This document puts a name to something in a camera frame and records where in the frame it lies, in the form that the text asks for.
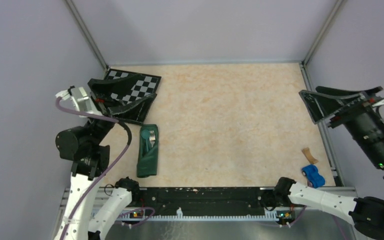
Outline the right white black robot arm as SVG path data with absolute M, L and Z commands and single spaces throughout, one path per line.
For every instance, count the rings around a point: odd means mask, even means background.
M 329 128 L 343 126 L 375 169 L 384 171 L 384 118 L 380 113 L 384 97 L 382 87 L 343 90 L 317 86 L 299 95 L 313 123 L 326 122 Z M 340 218 L 362 235 L 384 240 L 384 176 L 367 166 L 357 171 L 358 196 L 343 196 L 323 190 L 314 181 L 300 183 L 281 177 L 273 189 L 279 206 L 288 204 L 310 207 Z

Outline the silver metal fork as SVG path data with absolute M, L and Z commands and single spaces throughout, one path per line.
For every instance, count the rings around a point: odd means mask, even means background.
M 153 148 L 156 143 L 156 133 L 154 130 L 149 131 L 149 144 L 150 147 Z

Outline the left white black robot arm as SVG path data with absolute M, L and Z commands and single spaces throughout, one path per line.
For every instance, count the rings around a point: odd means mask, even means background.
M 99 186 L 116 165 L 110 161 L 110 146 L 103 139 L 114 126 L 127 134 L 126 146 L 133 141 L 129 124 L 139 125 L 138 178 L 155 176 L 158 171 L 159 129 L 144 123 L 157 97 L 161 77 L 111 69 L 104 79 L 90 79 L 88 90 L 71 86 L 56 94 L 56 107 L 63 112 L 87 118 L 83 126 L 59 132 L 55 145 L 61 159 L 72 162 L 70 191 L 57 240 L 103 240 L 127 206 L 140 202 L 139 184 L 125 177 L 118 180 L 109 199 L 93 214 Z

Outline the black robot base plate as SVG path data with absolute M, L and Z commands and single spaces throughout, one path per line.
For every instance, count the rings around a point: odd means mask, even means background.
M 151 207 L 155 216 L 266 216 L 291 203 L 271 187 L 147 187 L 133 195 L 130 207 Z

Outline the teal plastic spoon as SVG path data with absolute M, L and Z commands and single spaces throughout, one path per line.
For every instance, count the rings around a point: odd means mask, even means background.
M 150 131 L 147 129 L 144 129 L 141 131 L 140 136 L 145 142 L 145 152 L 147 153 L 151 148 Z

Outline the dark green cloth napkin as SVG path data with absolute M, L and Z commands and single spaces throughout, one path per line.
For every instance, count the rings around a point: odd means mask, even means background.
M 141 137 L 142 130 L 155 131 L 156 141 L 153 148 L 148 152 L 145 151 L 145 141 Z M 158 173 L 158 156 L 159 156 L 159 128 L 156 124 L 144 124 L 139 132 L 139 152 L 136 165 L 136 176 L 138 178 L 147 178 L 156 176 Z

